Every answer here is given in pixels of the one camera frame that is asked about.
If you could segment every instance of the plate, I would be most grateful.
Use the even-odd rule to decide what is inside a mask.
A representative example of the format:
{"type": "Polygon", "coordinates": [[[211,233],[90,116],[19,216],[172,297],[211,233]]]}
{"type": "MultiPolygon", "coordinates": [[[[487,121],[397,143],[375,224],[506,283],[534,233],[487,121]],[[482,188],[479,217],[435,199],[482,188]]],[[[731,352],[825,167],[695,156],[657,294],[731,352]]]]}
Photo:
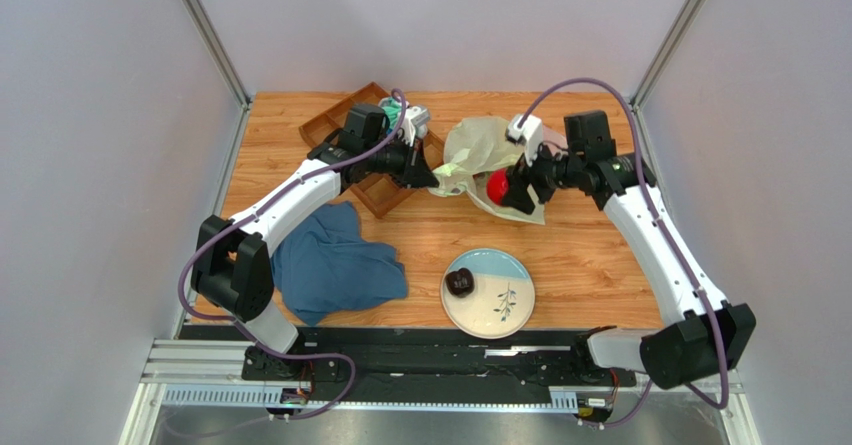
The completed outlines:
{"type": "Polygon", "coordinates": [[[457,327],[478,338],[508,337],[527,323],[535,305],[529,272],[515,257],[492,248],[461,254],[447,271],[467,268],[473,273],[473,292],[459,298],[441,277],[441,303],[457,327]]]}

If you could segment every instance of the plant pattern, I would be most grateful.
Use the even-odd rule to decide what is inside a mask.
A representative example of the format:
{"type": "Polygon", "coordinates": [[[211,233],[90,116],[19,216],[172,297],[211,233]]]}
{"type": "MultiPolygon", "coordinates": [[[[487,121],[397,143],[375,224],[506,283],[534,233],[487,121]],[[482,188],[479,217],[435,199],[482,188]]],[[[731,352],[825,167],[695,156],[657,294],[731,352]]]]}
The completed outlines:
{"type": "Polygon", "coordinates": [[[506,292],[497,295],[497,298],[500,299],[499,308],[495,308],[494,311],[502,314],[503,316],[500,318],[501,322],[505,322],[506,318],[512,314],[512,307],[516,305],[515,300],[515,291],[512,290],[511,284],[506,282],[506,292]]]}

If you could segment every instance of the gray wall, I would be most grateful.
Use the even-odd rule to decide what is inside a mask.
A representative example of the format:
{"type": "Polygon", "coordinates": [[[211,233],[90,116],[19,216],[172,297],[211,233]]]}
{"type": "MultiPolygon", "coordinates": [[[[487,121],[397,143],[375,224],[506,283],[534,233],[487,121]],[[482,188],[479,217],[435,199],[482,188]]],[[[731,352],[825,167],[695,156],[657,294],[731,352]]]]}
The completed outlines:
{"type": "Polygon", "coordinates": [[[180,0],[0,0],[3,443],[116,443],[237,107],[180,0]]]}
{"type": "Polygon", "coordinates": [[[251,93],[639,84],[684,0],[202,0],[251,93]]]}
{"type": "Polygon", "coordinates": [[[707,0],[645,118],[684,238],[757,331],[764,443],[848,443],[852,0],[707,0]]]}

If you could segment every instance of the blue cloth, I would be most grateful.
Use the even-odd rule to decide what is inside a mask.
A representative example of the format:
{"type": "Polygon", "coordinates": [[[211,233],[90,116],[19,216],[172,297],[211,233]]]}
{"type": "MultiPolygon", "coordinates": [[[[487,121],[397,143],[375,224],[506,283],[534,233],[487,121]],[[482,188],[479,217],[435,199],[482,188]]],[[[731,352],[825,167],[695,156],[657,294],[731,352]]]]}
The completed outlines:
{"type": "Polygon", "coordinates": [[[331,312],[365,310],[408,295],[396,249],[361,238],[350,202],[318,208],[287,235],[270,261],[284,305],[310,326],[331,312]]]}

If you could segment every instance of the translucent plastic bag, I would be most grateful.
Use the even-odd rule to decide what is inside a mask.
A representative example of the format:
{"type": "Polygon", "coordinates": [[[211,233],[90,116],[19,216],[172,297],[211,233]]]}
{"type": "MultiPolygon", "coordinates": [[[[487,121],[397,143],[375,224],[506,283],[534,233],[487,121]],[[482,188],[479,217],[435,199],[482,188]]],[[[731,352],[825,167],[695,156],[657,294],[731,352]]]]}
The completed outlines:
{"type": "MultiPolygon", "coordinates": [[[[507,220],[544,225],[544,205],[536,203],[532,215],[514,208],[495,205],[486,193],[491,174],[515,164],[523,147],[506,140],[509,122],[500,117],[465,118],[450,130],[444,143],[444,165],[433,170],[438,188],[429,191],[439,197],[467,193],[477,207],[507,220]]],[[[535,197],[532,187],[529,190],[535,197]]]]}

